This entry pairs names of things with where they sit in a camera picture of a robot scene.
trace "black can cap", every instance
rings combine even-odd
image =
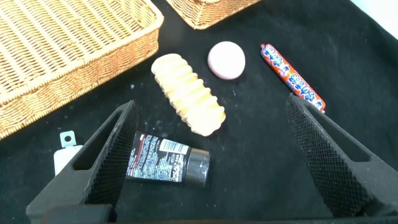
[[[187,163],[185,181],[187,184],[204,187],[210,165],[210,153],[201,149],[192,148]]]

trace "white tag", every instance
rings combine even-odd
[[[160,144],[159,150],[163,152],[174,152],[186,155],[188,152],[188,148],[189,146],[186,146],[184,144],[163,139],[162,143]]]
[[[60,133],[61,146],[64,149],[60,149],[54,153],[54,170],[55,175],[69,163],[69,161],[76,155],[76,153],[83,146],[76,146],[75,133],[73,131],[65,131]]]

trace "can label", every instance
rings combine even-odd
[[[182,182],[191,147],[137,131],[127,178]]]

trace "black fabric surface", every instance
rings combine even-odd
[[[261,43],[316,89],[326,115],[398,169],[398,41],[350,1],[262,1],[207,30],[191,29],[164,0],[154,3],[165,16],[155,56],[0,142],[1,220],[28,222],[25,207],[54,176],[60,132],[74,130],[84,144],[131,99],[141,129],[206,149],[214,160],[205,189],[126,181],[120,221],[330,217],[287,124],[290,90],[260,57]],[[237,80],[220,80],[207,66],[209,50],[224,40],[246,55]],[[150,72],[169,53],[186,59],[226,108],[210,137],[190,132]]]

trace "yellow bread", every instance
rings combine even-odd
[[[178,54],[164,55],[155,60],[151,67],[155,80],[170,100],[182,121],[191,131],[209,136],[219,129],[225,120],[224,107],[217,103],[203,80],[193,72],[188,62]]]

